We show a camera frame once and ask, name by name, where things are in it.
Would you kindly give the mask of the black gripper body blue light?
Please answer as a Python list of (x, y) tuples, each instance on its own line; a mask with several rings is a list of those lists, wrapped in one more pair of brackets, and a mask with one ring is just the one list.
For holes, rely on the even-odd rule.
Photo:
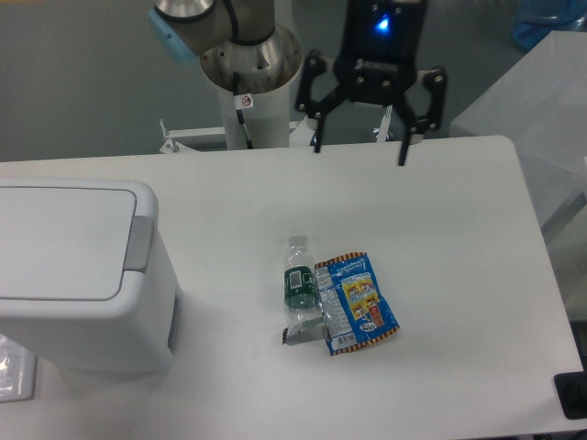
[(351, 102), (390, 105), (415, 83), (426, 10), (426, 1), (347, 2), (334, 73)]

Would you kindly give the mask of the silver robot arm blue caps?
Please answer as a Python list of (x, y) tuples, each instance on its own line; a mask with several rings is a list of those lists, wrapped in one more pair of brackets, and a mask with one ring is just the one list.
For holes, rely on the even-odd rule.
[(404, 125), (399, 162), (440, 128), (447, 89), (441, 67), (415, 66), (424, 1), (350, 1), (341, 49), (329, 58), (303, 52), (275, 18), (272, 1), (158, 1), (148, 13), (154, 33), (177, 59), (198, 59), (215, 86), (230, 149), (291, 143), (290, 113), (311, 127), (321, 149), (327, 116), (349, 101), (392, 109)]

